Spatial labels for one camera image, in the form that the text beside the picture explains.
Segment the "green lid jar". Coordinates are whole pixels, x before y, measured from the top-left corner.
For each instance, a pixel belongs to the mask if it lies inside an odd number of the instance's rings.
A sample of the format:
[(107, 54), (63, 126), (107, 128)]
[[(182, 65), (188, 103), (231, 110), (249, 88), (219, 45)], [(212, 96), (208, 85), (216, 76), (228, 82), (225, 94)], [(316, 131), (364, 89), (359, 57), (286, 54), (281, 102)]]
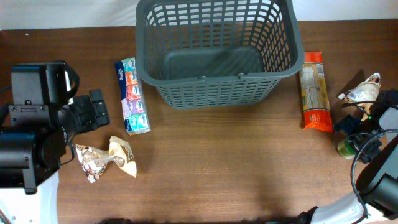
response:
[(338, 154), (345, 159), (353, 159), (356, 151), (351, 147), (351, 141), (348, 138), (341, 140), (336, 147)]

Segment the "beige snack bag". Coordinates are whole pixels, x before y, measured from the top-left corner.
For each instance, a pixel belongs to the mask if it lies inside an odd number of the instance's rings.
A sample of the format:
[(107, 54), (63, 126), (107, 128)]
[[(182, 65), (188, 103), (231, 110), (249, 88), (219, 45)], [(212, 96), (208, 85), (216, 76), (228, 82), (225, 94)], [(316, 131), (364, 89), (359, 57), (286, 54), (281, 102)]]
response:
[(355, 88), (339, 94), (338, 98), (340, 100), (345, 100), (349, 103), (361, 102), (360, 104), (358, 104), (360, 108), (364, 109), (364, 114), (361, 121), (365, 121), (369, 118), (370, 107), (373, 105), (372, 103), (365, 103), (365, 101), (375, 101), (379, 94), (380, 87), (380, 73), (374, 73)]

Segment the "orange pasta packet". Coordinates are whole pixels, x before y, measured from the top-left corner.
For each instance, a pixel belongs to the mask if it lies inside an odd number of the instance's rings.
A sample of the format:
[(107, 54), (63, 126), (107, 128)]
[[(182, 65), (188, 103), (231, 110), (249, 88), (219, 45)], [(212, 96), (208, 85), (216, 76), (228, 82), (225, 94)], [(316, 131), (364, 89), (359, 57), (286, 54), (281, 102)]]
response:
[(333, 123), (321, 52), (305, 52), (299, 71), (304, 129), (332, 133)]

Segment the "grey plastic shopping basket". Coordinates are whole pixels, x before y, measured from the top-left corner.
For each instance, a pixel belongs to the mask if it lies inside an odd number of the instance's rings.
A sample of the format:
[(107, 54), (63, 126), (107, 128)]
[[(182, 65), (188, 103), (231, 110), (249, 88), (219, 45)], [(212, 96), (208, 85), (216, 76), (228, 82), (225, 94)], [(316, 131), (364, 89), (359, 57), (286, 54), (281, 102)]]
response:
[(291, 0), (137, 4), (137, 72), (173, 108), (258, 103), (303, 62)]

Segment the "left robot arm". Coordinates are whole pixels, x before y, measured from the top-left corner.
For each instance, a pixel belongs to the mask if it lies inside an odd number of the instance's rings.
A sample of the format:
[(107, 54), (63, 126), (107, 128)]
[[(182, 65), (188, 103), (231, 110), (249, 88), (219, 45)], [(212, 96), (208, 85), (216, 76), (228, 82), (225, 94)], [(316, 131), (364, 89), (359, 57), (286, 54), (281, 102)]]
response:
[(63, 60), (12, 67), (12, 103), (1, 107), (1, 223), (57, 223), (61, 158), (73, 138), (110, 123), (101, 90), (77, 96)]

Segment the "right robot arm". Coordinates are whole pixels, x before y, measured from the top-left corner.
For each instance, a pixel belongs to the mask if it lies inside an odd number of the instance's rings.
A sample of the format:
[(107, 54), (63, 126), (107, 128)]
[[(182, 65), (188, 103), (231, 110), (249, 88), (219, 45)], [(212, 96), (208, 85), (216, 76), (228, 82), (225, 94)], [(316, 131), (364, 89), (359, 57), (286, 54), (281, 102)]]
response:
[(364, 121), (347, 116), (334, 125), (353, 155), (353, 191), (324, 207), (302, 212), (292, 223), (371, 223), (397, 219), (397, 90), (370, 102)]

